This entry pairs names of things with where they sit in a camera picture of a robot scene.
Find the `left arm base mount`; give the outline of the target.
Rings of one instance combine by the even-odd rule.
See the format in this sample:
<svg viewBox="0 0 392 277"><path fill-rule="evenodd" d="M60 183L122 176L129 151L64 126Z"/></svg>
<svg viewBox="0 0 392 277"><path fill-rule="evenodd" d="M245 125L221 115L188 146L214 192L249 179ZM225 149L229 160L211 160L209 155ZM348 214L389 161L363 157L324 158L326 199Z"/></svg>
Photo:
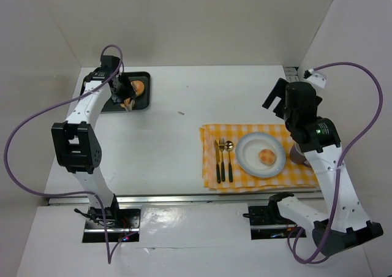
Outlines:
<svg viewBox="0 0 392 277"><path fill-rule="evenodd" d="M82 212L78 208L73 210L86 218L83 231L83 243L104 243L104 221L90 212ZM126 208L119 210L119 218L107 219L108 241L138 242L140 236L141 208Z"/></svg>

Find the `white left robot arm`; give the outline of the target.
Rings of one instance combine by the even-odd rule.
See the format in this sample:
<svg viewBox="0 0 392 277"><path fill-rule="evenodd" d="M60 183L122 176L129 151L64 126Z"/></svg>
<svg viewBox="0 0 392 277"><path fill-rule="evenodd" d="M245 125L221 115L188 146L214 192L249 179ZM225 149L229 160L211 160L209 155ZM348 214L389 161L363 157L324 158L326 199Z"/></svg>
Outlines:
<svg viewBox="0 0 392 277"><path fill-rule="evenodd" d="M97 222L121 218L117 198L100 170L102 149L94 132L110 98L123 100L134 95L119 73L120 68L119 57L102 55L100 67L86 77L83 94L73 112L64 122L51 127L57 162L73 174L87 193L89 210L85 216Z"/></svg>

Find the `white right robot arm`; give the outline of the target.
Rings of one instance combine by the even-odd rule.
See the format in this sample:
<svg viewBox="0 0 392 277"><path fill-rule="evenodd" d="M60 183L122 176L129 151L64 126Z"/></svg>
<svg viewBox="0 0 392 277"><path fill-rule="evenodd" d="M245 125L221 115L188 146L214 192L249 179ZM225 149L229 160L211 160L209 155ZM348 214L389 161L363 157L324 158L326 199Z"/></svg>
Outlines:
<svg viewBox="0 0 392 277"><path fill-rule="evenodd" d="M276 213L295 222L312 236L316 254L333 256L383 235L380 223L370 220L358 199L344 163L344 148L334 123L317 114L322 101L311 84L280 78L263 103L285 122L291 138L313 169L328 213L299 201L290 192L270 198Z"/></svg>

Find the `round bread roll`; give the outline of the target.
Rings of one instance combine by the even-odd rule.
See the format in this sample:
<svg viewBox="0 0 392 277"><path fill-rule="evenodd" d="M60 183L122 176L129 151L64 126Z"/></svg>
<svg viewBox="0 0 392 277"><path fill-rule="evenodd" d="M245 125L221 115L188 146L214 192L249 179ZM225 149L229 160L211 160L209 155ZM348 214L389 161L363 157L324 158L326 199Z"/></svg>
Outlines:
<svg viewBox="0 0 392 277"><path fill-rule="evenodd" d="M264 165L271 166L276 161L275 152L271 149L263 149L259 152L258 158Z"/></svg>

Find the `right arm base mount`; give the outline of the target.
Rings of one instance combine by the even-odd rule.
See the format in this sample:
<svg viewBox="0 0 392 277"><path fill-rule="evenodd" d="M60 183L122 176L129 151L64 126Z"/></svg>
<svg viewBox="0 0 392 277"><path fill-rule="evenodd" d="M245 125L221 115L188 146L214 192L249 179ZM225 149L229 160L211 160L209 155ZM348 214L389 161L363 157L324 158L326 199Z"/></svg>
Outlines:
<svg viewBox="0 0 392 277"><path fill-rule="evenodd" d="M265 206L249 206L243 217L249 220L251 240L284 239L298 235L299 228L293 221L283 218L277 209L278 201L291 198L291 192L280 192L269 198Z"/></svg>

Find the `bagel with hole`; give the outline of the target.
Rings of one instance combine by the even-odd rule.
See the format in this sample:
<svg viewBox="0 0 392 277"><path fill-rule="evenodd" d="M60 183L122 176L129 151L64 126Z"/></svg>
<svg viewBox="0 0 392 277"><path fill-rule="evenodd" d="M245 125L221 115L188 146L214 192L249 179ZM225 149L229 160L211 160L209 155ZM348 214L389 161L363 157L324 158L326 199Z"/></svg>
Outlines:
<svg viewBox="0 0 392 277"><path fill-rule="evenodd" d="M144 93L145 84L141 80L131 81L130 85L136 97L141 96Z"/></svg>

